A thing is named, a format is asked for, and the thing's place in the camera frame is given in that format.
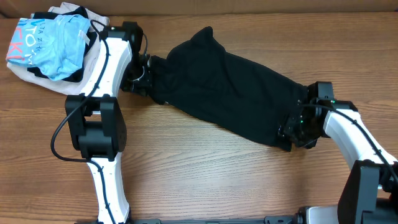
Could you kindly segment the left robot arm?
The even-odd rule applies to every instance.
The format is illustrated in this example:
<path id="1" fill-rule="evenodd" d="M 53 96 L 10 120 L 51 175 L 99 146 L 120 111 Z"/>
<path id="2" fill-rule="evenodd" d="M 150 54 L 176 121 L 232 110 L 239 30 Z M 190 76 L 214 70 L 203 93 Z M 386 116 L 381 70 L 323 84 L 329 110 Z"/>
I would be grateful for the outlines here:
<path id="1" fill-rule="evenodd" d="M 146 36 L 136 22 L 104 26 L 99 33 L 99 55 L 90 78 L 78 95 L 65 101 L 72 145 L 88 165 L 98 200 L 96 223 L 132 223 L 124 193 L 121 157 L 127 127 L 118 92 L 133 91 L 148 81 L 148 55 L 141 50 Z"/>

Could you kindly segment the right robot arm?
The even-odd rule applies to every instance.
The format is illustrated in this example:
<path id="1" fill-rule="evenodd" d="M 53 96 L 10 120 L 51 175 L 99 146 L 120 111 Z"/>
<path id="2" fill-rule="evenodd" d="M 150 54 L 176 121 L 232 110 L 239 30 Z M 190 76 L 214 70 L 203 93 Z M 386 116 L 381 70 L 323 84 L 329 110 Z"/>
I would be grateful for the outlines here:
<path id="1" fill-rule="evenodd" d="M 350 101 L 337 100 L 330 82 L 315 82 L 298 111 L 287 117 L 279 135 L 310 149 L 330 138 L 350 168 L 337 205 L 302 207 L 274 223 L 397 223 L 397 159 L 372 136 Z"/>

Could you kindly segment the black t-shirt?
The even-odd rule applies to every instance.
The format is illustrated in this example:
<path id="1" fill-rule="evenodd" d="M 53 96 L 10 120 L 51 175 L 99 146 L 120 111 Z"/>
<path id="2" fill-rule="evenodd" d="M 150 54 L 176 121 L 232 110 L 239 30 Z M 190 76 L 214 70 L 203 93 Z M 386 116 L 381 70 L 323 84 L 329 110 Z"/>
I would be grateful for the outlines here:
<path id="1" fill-rule="evenodd" d="M 150 96 L 248 140 L 290 151 L 279 136 L 289 114 L 307 97 L 307 88 L 259 63 L 228 53 L 208 26 L 153 56 Z"/>

